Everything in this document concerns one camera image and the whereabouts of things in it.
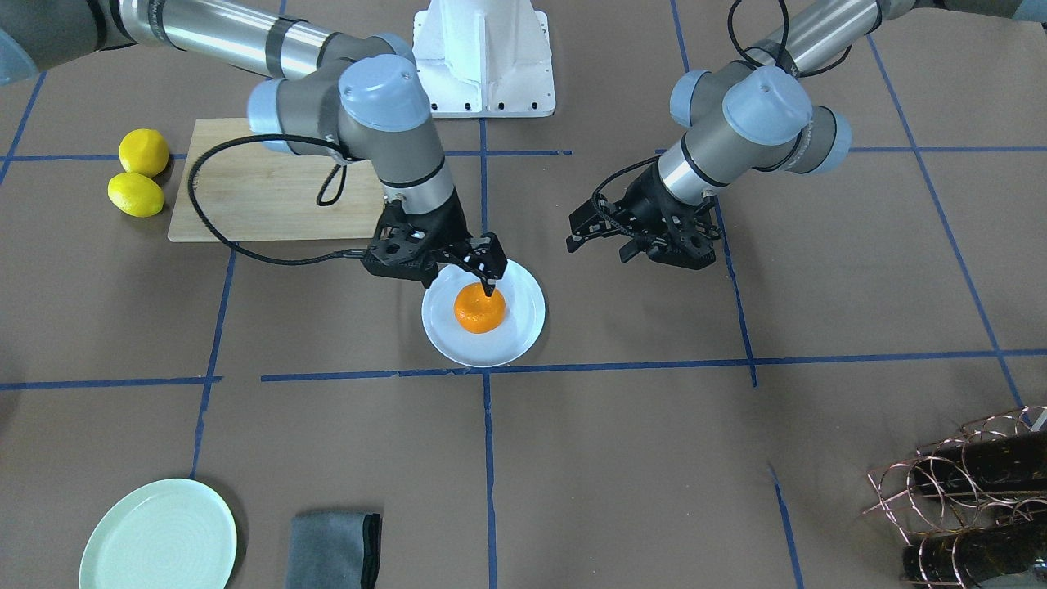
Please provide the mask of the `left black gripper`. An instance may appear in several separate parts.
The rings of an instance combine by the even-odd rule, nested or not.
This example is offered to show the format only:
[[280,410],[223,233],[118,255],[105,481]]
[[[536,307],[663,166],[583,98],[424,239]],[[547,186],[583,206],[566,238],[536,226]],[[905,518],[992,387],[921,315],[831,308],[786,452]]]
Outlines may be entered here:
[[643,253],[655,263],[700,271],[717,260],[717,242],[722,237],[712,220],[715,205],[712,192],[699,194],[696,205],[684,204],[666,189],[658,165],[651,164],[614,204],[605,198],[587,200],[571,213],[566,250],[576,253],[591,240],[627,232],[631,241],[618,251],[623,262]]

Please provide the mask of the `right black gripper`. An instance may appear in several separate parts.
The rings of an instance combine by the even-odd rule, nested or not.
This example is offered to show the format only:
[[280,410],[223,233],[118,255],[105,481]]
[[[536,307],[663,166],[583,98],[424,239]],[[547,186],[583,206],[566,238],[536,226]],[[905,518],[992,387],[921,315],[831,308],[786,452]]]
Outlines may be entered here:
[[419,282],[429,290],[443,262],[478,278],[486,297],[493,297],[508,265],[497,234],[472,237],[456,196],[419,216],[405,212],[400,200],[384,205],[362,259],[371,275]]

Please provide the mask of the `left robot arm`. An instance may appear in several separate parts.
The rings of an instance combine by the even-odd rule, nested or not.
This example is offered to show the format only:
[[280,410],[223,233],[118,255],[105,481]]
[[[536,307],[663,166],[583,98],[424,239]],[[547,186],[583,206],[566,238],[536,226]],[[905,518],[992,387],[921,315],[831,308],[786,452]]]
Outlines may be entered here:
[[634,164],[622,199],[601,189],[569,216],[566,249],[624,236],[623,262],[650,260],[699,271],[717,260],[717,197],[748,171],[796,174],[836,169],[852,148],[844,115],[816,106],[802,80],[841,64],[861,37],[923,1],[816,1],[721,70],[693,70],[676,82],[670,113],[685,134]]

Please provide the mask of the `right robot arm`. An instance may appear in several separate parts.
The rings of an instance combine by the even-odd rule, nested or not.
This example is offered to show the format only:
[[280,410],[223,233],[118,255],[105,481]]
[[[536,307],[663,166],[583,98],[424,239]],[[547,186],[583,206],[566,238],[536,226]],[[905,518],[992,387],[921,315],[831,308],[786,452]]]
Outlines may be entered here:
[[487,297],[505,275],[497,235],[468,230],[429,97],[402,38],[356,38],[233,1],[4,1],[1,16],[5,85],[134,45],[213,56],[262,75],[247,105],[250,137],[209,149],[188,169],[195,213],[229,249],[279,264],[221,234],[199,204],[198,174],[221,151],[267,144],[329,157],[337,169],[366,161],[382,186],[383,209],[366,249],[299,266],[358,259],[371,275],[430,286],[450,264],[478,279]]

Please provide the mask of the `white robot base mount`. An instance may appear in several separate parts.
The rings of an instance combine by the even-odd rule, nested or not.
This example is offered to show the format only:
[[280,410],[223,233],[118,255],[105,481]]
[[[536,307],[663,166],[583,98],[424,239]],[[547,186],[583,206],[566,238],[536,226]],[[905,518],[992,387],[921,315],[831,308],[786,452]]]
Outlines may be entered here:
[[530,1],[431,1],[413,33],[435,119],[554,114],[550,23]]

